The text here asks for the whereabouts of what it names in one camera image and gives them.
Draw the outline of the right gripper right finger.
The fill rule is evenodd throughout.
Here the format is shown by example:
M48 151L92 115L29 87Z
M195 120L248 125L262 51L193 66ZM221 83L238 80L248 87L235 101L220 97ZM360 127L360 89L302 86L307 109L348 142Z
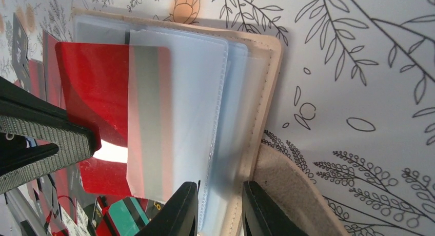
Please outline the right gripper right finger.
M247 236L307 236L255 181L243 182L242 223Z

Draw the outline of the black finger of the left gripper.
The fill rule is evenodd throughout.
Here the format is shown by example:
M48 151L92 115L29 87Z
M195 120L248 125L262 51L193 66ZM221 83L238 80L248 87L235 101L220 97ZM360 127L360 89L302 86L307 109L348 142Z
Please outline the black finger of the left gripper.
M98 132L1 78L1 193L91 158Z

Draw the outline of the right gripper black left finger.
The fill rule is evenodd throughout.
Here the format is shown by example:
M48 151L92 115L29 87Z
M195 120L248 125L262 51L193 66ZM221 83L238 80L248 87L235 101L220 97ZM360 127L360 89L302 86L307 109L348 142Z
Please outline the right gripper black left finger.
M184 182L164 208L137 235L197 235L198 188Z

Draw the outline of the red card black stripe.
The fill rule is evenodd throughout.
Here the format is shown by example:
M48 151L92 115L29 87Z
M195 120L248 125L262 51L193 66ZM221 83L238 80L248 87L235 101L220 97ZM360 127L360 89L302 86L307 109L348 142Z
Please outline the red card black stripe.
M59 42L55 51L68 118L96 136L92 156L79 163L84 189L169 199L175 189L169 48Z

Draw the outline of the beige leather card holder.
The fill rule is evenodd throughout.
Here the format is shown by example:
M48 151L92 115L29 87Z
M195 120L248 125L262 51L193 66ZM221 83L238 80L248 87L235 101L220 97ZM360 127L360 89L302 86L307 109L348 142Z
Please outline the beige leather card holder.
M308 235L346 235L311 180L261 145L282 60L277 38L74 9L72 43L156 45L172 66L172 184L199 184L198 235L240 235L242 183L259 175Z

